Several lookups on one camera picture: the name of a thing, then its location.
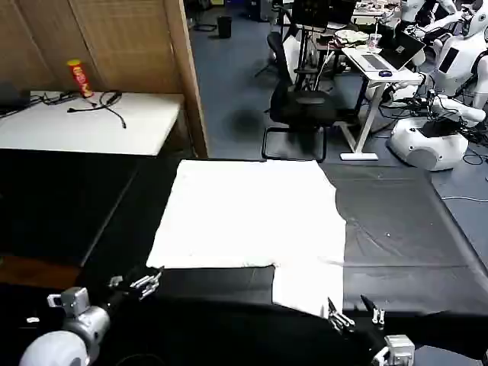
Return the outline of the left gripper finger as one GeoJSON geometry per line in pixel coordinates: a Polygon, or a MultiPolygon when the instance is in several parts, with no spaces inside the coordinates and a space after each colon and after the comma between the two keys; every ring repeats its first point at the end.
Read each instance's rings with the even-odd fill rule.
{"type": "Polygon", "coordinates": [[[143,270],[132,268],[125,274],[117,274],[110,278],[109,287],[129,287],[134,281],[138,281],[143,276],[143,270]]]}
{"type": "Polygon", "coordinates": [[[159,287],[159,280],[162,277],[165,267],[145,267],[134,280],[129,284],[130,293],[139,301],[144,300],[159,287]]]}

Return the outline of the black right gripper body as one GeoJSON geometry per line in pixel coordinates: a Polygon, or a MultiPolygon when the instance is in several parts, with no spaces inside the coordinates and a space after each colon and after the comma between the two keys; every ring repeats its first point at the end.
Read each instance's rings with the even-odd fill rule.
{"type": "Polygon", "coordinates": [[[389,352],[385,340],[384,327],[378,324],[357,324],[356,326],[340,326],[339,334],[345,344],[360,355],[376,355],[389,352]]]}

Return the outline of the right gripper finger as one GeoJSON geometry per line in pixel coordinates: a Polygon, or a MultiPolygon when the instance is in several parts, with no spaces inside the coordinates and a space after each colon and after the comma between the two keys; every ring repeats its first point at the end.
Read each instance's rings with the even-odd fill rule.
{"type": "Polygon", "coordinates": [[[328,298],[328,320],[338,332],[351,332],[355,329],[355,321],[340,313],[330,298],[328,298]]]}
{"type": "Polygon", "coordinates": [[[367,311],[372,315],[372,323],[376,325],[385,324],[385,310],[377,307],[376,304],[365,295],[361,294],[360,297],[367,311]]]}

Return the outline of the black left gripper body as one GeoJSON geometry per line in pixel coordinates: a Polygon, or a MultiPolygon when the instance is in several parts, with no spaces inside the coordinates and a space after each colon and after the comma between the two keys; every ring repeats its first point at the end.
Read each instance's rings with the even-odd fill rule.
{"type": "Polygon", "coordinates": [[[107,287],[101,296],[99,307],[111,318],[119,310],[120,306],[128,300],[139,300],[142,290],[131,287],[128,284],[107,287]]]}

